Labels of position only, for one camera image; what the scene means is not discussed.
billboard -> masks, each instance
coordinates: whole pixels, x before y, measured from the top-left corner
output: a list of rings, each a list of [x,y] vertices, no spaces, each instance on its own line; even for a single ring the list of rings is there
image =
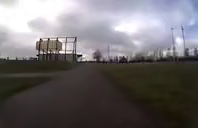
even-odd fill
[[[62,50],[62,43],[57,40],[44,40],[44,41],[37,41],[36,42],[36,50],[40,51],[61,51]]]

paved path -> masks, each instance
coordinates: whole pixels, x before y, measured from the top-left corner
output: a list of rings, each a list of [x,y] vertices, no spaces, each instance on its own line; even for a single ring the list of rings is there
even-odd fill
[[[115,89],[94,65],[5,102],[3,128],[155,128],[155,123]]]

building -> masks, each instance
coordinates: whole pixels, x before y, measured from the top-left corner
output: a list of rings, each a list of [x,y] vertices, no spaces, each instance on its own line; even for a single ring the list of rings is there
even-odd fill
[[[80,54],[40,54],[39,60],[49,60],[49,61],[69,61],[69,62],[77,62],[81,59],[82,55]]]

sky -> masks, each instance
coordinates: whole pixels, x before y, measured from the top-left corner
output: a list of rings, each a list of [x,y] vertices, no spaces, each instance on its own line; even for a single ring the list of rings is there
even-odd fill
[[[198,47],[198,0],[0,0],[0,56],[35,56],[41,37],[77,36],[78,53],[91,58]]]

grass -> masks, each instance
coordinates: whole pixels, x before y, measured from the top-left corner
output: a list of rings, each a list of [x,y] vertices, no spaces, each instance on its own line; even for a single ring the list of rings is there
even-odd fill
[[[48,81],[50,78],[0,78],[0,102],[28,88]]]
[[[198,64],[105,65],[106,75],[137,103],[156,110],[167,123],[186,127],[198,110]]]
[[[5,61],[0,63],[0,73],[63,71],[74,66],[74,64],[68,62]]]

